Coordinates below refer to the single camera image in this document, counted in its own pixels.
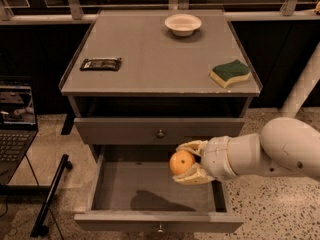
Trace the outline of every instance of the speckled floor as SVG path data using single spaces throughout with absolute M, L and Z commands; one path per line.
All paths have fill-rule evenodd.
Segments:
M 277 109 L 249 109 L 241 135 L 260 132 L 270 119 L 279 117 Z M 296 118 L 320 130 L 320 108 L 302 108 Z M 73 220 L 74 214 L 86 209 L 88 192 L 96 163 L 89 148 L 73 128 L 70 135 L 60 135 L 65 115 L 39 118 L 39 133 L 28 157 L 40 184 L 50 184 L 62 154 L 73 164 L 65 171 L 45 224 L 49 233 L 43 239 L 320 239 L 320 184 L 308 178 L 264 178 L 241 176 L 226 182 L 231 211 L 245 223 L 234 233 L 127 233 L 88 232 Z M 10 184 L 35 184 L 25 160 Z M 0 199 L 0 214 L 5 211 Z M 29 239 L 40 198 L 8 199 L 8 211 L 0 218 L 0 239 Z

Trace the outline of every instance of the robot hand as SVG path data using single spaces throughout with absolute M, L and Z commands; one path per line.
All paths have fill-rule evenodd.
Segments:
M 186 174 L 174 176 L 179 183 L 201 184 L 248 174 L 308 176 L 320 181 L 320 133 L 297 119 L 282 117 L 271 120 L 261 135 L 255 133 L 192 141 L 178 146 L 179 150 L 201 159 Z M 184 181 L 187 177 L 197 180 Z

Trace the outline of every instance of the open drawer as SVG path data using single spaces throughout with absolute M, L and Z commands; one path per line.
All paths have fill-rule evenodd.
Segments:
M 76 118 L 85 144 L 175 145 L 194 139 L 238 136 L 243 118 Z
M 85 230 L 234 232 L 224 185 L 183 186 L 168 168 L 174 146 L 105 146 L 89 197 L 76 214 Z

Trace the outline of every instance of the white bowl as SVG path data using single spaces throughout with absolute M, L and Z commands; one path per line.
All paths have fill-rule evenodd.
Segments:
M 177 36 L 190 36 L 202 24 L 199 18 L 190 14 L 171 15 L 164 23 Z

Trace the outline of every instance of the green and yellow sponge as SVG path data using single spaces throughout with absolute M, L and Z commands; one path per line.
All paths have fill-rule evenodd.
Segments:
M 215 66 L 210 77 L 221 87 L 226 88 L 232 83 L 245 81 L 251 74 L 250 68 L 239 60 Z

